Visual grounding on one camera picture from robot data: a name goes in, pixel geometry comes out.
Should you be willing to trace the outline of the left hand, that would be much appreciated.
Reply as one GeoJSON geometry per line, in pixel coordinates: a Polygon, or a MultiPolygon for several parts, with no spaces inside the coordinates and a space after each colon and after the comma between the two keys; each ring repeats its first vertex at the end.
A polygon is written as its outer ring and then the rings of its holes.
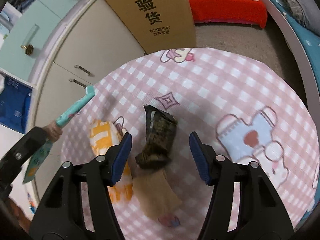
{"type": "Polygon", "coordinates": [[[10,207],[11,213],[17,219],[20,227],[28,233],[31,225],[30,219],[25,216],[23,210],[11,198],[8,199],[8,207],[10,207]]]}

